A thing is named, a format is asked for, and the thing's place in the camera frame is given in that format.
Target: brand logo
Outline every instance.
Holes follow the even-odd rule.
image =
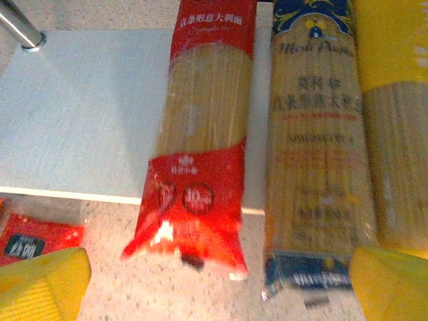
[[[180,156],[180,157],[179,157],[179,164],[180,164],[181,166],[189,166],[189,165],[192,165],[192,164],[193,164],[193,161],[194,161],[193,157],[189,157],[189,156],[187,156],[187,155],[183,155],[183,156]]]

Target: yellow spaghetti package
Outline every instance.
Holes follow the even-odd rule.
[[[350,288],[353,249],[376,243],[352,3],[275,1],[272,63],[263,299]]]
[[[355,5],[379,241],[428,258],[428,2]]]

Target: spaghetti package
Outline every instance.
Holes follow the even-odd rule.
[[[274,3],[265,218],[268,300],[290,284],[350,288],[376,243],[352,3]]]
[[[0,199],[2,203],[10,200]],[[0,236],[0,266],[23,259],[77,247],[84,236],[83,225],[69,225],[51,221],[42,221],[14,212],[15,205],[5,205],[2,221],[5,221]]]
[[[163,124],[122,257],[175,253],[245,278],[239,244],[255,0],[182,0]]]
[[[379,241],[428,258],[428,2],[355,6]]]

